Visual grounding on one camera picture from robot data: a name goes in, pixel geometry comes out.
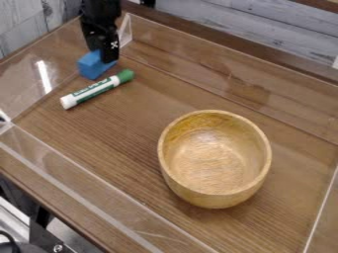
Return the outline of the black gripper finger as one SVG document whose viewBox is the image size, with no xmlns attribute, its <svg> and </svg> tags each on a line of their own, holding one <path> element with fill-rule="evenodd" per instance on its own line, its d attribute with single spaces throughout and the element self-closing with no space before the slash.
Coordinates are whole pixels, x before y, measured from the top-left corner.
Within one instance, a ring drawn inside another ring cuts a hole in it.
<svg viewBox="0 0 338 253">
<path fill-rule="evenodd" d="M 105 63 L 119 59 L 119 35 L 115 27 L 110 27 L 101 36 L 101 57 Z"/>
<path fill-rule="evenodd" d="M 80 26 L 89 49 L 90 50 L 99 49 L 101 48 L 99 37 L 102 35 L 101 27 L 90 23 L 82 23 Z"/>
</svg>

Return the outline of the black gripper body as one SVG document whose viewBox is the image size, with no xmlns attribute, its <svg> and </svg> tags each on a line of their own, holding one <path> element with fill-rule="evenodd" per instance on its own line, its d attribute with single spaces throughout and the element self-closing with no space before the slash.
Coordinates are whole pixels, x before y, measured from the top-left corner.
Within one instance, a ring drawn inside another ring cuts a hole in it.
<svg viewBox="0 0 338 253">
<path fill-rule="evenodd" d="M 117 19 L 122 15 L 121 0 L 82 0 L 80 25 L 86 34 L 117 32 Z"/>
</svg>

